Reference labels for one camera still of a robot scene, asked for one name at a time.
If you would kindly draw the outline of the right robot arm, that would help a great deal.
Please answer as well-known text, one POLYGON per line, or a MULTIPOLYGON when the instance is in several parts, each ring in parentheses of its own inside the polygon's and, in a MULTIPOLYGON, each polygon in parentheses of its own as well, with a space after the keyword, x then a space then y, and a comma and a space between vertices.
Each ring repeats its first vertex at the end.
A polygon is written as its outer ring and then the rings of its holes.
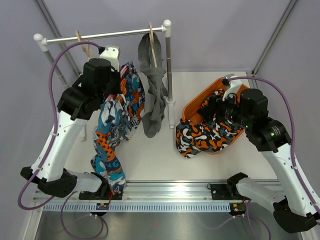
POLYGON ((293 141, 284 125, 268 116, 268 99, 260 90, 242 90, 238 103, 212 96, 197 112, 206 121, 228 120, 243 128, 248 140, 270 164, 284 191, 278 194, 240 172, 227 179, 228 196, 233 199, 242 196, 258 203, 288 233, 305 232, 317 225, 320 215, 295 173, 293 141))

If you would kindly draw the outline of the blue orange patterned shorts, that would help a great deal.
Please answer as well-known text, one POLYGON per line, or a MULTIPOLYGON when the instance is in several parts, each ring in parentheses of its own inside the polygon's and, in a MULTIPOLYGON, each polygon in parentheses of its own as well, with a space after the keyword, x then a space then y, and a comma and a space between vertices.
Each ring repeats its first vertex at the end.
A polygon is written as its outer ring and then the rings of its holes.
POLYGON ((115 149, 121 141, 128 141, 135 134, 144 114, 146 100, 143 83, 133 62, 124 65, 128 65, 129 70, 120 81, 121 93, 110 95, 100 105, 97 126, 93 130, 96 155, 90 161, 95 173, 107 180, 112 195, 122 193, 126 183, 125 172, 115 155, 115 149))

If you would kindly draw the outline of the pink plastic hanger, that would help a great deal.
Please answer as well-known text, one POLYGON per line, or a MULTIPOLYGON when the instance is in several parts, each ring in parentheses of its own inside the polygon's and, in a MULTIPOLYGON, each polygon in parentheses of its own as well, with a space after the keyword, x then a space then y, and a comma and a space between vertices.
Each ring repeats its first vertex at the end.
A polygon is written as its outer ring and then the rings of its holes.
POLYGON ((128 70, 129 70, 129 66, 128 66, 127 64, 125 64, 125 65, 121 68, 121 70, 120 70, 120 79, 121 79, 121 80, 123 80, 123 79, 126 77, 126 75, 127 75, 127 73, 128 73, 128 70))

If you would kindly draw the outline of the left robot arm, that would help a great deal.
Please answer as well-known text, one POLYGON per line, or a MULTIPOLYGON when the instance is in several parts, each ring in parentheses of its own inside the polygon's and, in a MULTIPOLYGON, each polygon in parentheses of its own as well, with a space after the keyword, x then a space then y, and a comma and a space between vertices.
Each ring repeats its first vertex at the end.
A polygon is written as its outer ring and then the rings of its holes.
POLYGON ((57 123, 48 137, 38 160, 22 168, 21 176, 37 184, 44 194, 64 198, 72 192, 90 192, 103 199, 107 182, 96 173, 80 173, 65 169, 65 163, 80 131, 100 109, 109 95, 120 93, 120 65, 102 58, 92 58, 83 73, 61 95, 57 104, 57 123))

